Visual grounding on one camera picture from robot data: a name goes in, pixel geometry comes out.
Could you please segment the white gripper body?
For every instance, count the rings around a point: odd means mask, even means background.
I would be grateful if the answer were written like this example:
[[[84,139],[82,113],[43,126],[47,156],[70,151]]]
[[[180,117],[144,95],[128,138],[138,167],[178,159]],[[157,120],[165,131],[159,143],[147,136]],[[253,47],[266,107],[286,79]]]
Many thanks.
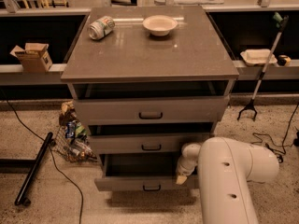
[[[189,176],[197,166],[196,159],[188,159],[183,156],[178,158],[176,173],[180,176]]]

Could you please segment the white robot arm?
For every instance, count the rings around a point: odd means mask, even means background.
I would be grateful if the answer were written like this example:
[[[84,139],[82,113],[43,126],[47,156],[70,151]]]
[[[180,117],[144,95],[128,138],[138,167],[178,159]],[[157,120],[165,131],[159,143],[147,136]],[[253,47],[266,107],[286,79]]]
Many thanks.
[[[266,147],[212,137],[182,147],[176,183],[192,172],[198,174],[203,224],[259,224],[248,183],[274,180],[279,163]]]

